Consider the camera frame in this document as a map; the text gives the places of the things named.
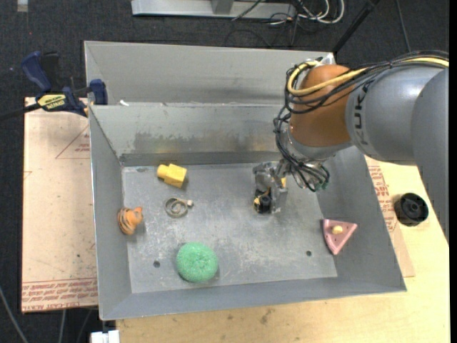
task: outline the green ball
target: green ball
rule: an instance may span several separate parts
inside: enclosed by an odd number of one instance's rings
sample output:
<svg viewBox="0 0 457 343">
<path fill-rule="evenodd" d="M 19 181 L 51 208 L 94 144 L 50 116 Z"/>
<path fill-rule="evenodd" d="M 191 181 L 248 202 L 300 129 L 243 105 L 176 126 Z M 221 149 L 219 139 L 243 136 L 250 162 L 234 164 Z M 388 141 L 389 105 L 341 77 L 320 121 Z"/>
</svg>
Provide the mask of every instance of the green ball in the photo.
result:
<svg viewBox="0 0 457 343">
<path fill-rule="evenodd" d="M 214 277 L 219 267 L 216 253 L 202 243 L 183 245 L 176 256 L 179 275 L 188 282 L 205 282 Z"/>
</svg>

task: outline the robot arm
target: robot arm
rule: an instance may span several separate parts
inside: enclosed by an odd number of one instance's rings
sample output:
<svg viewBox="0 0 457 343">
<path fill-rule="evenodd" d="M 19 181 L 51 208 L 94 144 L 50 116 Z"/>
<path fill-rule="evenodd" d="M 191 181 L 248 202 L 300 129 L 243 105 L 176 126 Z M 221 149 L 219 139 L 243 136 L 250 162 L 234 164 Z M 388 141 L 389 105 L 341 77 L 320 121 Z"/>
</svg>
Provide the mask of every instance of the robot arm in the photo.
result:
<svg viewBox="0 0 457 343">
<path fill-rule="evenodd" d="M 374 159 L 418 166 L 448 240 L 447 54 L 409 54 L 357 69 L 304 62 L 287 74 L 274 124 L 283 159 L 254 169 L 260 193 L 270 189 L 270 212 L 285 204 L 285 175 L 316 192 L 330 177 L 325 160 L 355 145 Z"/>
</svg>

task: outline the gray metal bin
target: gray metal bin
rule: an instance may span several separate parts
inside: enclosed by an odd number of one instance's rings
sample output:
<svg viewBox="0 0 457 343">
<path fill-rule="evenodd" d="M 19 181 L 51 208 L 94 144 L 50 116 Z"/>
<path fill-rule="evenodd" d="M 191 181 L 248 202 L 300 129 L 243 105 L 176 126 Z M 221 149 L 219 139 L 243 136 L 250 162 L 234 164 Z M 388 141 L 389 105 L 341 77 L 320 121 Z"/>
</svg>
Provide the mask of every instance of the gray metal bin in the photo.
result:
<svg viewBox="0 0 457 343">
<path fill-rule="evenodd" d="M 108 106 L 92 106 L 89 113 L 102 319 L 406 289 L 355 147 L 327 161 L 325 191 L 299 189 L 290 178 L 286 210 L 265 215 L 252 207 L 252 168 L 280 158 L 272 119 L 281 107 L 285 72 L 318 55 L 86 42 L 88 81 L 104 80 L 110 97 Z M 179 56 L 185 63 L 175 66 Z M 121 100 L 128 106 L 117 105 Z M 157 166 L 168 163 L 188 169 L 186 186 L 158 179 Z M 164 210 L 171 196 L 192 199 L 194 206 L 173 219 Z M 126 236 L 117 212 L 137 206 L 144 221 Z M 323 218 L 358 225 L 337 256 L 325 244 Z M 186 242 L 203 242 L 217 254 L 219 270 L 210 282 L 192 284 L 178 275 L 176 253 Z"/>
</svg>

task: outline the pink triangle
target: pink triangle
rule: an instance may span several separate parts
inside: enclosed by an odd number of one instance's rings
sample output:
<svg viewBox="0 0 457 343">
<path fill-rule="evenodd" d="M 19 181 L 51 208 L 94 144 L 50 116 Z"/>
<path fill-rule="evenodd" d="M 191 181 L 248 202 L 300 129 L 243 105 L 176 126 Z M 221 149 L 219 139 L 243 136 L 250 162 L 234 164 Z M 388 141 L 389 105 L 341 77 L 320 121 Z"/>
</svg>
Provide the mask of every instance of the pink triangle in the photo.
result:
<svg viewBox="0 0 457 343">
<path fill-rule="evenodd" d="M 337 255 L 357 229 L 357 224 L 330 219 L 323 219 L 322 221 L 323 237 L 326 240 L 327 247 L 333 255 Z M 333 234 L 332 231 L 335 226 L 341 226 L 343 228 L 343 232 L 340 234 Z"/>
</svg>

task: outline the yellow block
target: yellow block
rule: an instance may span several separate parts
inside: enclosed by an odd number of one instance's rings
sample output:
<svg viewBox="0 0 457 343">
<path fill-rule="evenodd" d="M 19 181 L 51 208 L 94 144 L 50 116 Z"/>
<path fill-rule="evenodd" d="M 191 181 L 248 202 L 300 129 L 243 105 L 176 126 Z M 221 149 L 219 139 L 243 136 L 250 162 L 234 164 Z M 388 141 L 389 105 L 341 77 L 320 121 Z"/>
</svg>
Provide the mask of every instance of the yellow block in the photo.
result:
<svg viewBox="0 0 457 343">
<path fill-rule="evenodd" d="M 159 165 L 157 169 L 157 176 L 162 178 L 165 183 L 172 186 L 181 188 L 184 179 L 186 178 L 187 169 L 180 166 L 170 164 L 170 165 Z"/>
</svg>

